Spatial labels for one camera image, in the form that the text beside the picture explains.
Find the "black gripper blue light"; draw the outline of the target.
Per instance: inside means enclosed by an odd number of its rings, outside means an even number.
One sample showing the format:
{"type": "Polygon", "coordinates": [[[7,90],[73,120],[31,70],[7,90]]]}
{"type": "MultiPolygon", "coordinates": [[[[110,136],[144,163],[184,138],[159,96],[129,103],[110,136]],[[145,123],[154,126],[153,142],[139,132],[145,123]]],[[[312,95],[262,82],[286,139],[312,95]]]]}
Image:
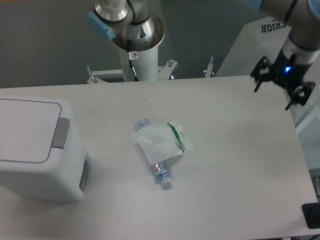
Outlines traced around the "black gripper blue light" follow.
{"type": "Polygon", "coordinates": [[[304,106],[315,88],[314,82],[303,82],[304,65],[296,63],[296,57],[296,54],[293,54],[287,58],[281,49],[273,64],[267,56],[263,56],[250,74],[256,84],[255,93],[262,83],[270,81],[287,88],[290,101],[285,107],[286,111],[292,105],[304,106]]]}

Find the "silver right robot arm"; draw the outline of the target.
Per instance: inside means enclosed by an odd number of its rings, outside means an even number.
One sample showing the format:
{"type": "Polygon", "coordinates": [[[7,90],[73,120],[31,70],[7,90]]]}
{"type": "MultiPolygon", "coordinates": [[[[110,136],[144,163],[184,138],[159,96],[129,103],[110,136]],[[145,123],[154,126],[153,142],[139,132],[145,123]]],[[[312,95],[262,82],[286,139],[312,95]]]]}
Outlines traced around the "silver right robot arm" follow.
{"type": "Polygon", "coordinates": [[[273,82],[292,97],[307,97],[315,88],[304,77],[320,54],[320,2],[318,0],[248,0],[246,4],[290,27],[274,60],[263,56],[251,72],[259,89],[273,82]]]}

